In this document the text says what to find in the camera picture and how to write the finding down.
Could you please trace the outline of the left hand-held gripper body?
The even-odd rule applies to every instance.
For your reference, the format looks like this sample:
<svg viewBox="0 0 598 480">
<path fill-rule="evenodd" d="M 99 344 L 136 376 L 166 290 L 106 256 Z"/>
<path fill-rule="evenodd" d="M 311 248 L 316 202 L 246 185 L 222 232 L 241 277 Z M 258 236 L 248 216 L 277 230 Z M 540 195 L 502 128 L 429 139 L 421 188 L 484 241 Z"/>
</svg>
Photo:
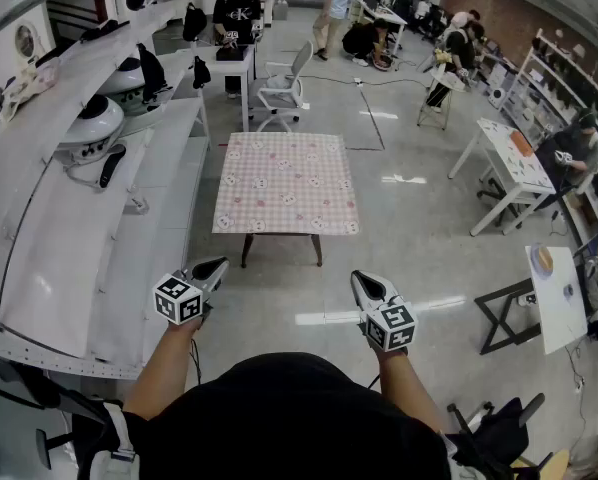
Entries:
<svg viewBox="0 0 598 480">
<path fill-rule="evenodd" d="M 222 277 L 218 271 L 200 274 L 193 268 L 164 275 L 152 289 L 155 312 L 177 326 L 204 321 L 213 309 L 209 300 Z"/>
</svg>

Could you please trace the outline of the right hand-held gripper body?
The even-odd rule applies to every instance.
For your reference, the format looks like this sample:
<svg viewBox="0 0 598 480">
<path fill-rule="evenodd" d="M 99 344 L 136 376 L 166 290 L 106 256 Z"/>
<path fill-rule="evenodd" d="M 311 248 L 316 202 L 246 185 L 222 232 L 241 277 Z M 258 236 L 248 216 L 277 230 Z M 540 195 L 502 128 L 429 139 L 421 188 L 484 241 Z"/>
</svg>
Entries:
<svg viewBox="0 0 598 480">
<path fill-rule="evenodd" d="M 417 318 L 413 306 L 401 296 L 364 312 L 366 338 L 383 352 L 401 350 L 415 337 Z"/>
</svg>

